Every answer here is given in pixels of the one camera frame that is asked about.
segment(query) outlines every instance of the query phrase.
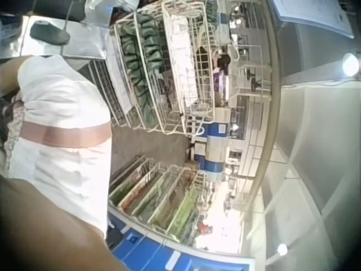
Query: bare forearm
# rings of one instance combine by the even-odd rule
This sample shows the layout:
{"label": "bare forearm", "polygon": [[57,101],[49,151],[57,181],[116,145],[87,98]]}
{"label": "bare forearm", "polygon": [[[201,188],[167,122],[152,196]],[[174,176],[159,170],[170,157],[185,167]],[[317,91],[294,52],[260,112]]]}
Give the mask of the bare forearm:
{"label": "bare forearm", "polygon": [[15,91],[19,87],[17,74],[19,68],[32,56],[21,56],[14,58],[0,66],[0,97]]}

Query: brown belt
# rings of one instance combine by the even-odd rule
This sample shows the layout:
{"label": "brown belt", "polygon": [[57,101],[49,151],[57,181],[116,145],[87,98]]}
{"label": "brown belt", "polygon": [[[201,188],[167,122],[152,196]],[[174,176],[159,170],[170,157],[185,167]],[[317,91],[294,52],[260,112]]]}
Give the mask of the brown belt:
{"label": "brown belt", "polygon": [[111,123],[87,128],[59,128],[23,121],[20,137],[58,148],[88,148],[100,145],[112,137]]}

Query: plastic bag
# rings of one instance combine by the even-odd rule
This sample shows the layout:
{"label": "plastic bag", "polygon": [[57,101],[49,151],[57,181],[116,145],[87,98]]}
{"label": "plastic bag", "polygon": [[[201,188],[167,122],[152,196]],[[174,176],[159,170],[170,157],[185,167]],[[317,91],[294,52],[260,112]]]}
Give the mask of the plastic bag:
{"label": "plastic bag", "polygon": [[133,12],[138,8],[138,4],[139,0],[86,0],[84,22],[100,27],[109,27],[113,7]]}

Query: white shirt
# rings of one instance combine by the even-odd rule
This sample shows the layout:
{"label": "white shirt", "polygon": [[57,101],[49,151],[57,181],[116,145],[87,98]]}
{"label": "white shirt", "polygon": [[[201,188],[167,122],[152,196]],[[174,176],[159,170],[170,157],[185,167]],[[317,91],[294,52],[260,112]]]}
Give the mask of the white shirt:
{"label": "white shirt", "polygon": [[[26,60],[19,69],[24,121],[64,129],[110,122],[94,84],[61,56]],[[9,155],[8,177],[26,180],[59,208],[107,232],[111,138],[88,148],[58,148],[19,137]]]}

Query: tiled floor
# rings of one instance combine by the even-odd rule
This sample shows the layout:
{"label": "tiled floor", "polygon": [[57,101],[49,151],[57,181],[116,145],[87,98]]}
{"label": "tiled floor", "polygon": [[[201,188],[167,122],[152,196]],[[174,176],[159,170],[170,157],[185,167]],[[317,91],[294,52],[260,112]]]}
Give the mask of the tiled floor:
{"label": "tiled floor", "polygon": [[113,128],[112,173],[133,156],[143,152],[146,157],[163,161],[166,165],[183,165],[188,139],[183,135],[147,133],[130,128]]}

